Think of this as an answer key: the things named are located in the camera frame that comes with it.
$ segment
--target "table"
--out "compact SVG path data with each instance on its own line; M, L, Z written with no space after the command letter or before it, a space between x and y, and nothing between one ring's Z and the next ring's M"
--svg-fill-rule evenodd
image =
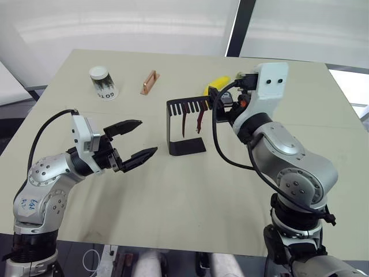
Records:
M69 196L59 239L102 244L266 255L262 230L270 223L273 193L256 175L226 164L217 154L205 113L201 136L207 151L174 157L166 142L165 102L198 96L217 77L249 72L269 59L198 57L74 50L0 157L0 233L12 233L13 197L25 178L32 140L41 124L64 108L76 107L103 127L126 119L143 124L114 139L123 159L158 146L143 166L128 173L89 176ZM324 244L340 259L369 260L367 197L368 136L346 98L322 63L288 61L285 97L273 119L282 122L303 145L330 159L339 180L329 193L337 226L324 224ZM101 101L93 90L89 68L106 65L121 94ZM155 69L161 75L146 96L142 82ZM188 115L186 138L195 137L196 115ZM181 118L172 118L180 138ZM35 158L73 146L70 116L44 132ZM246 147L231 127L219 125L224 153L250 164Z

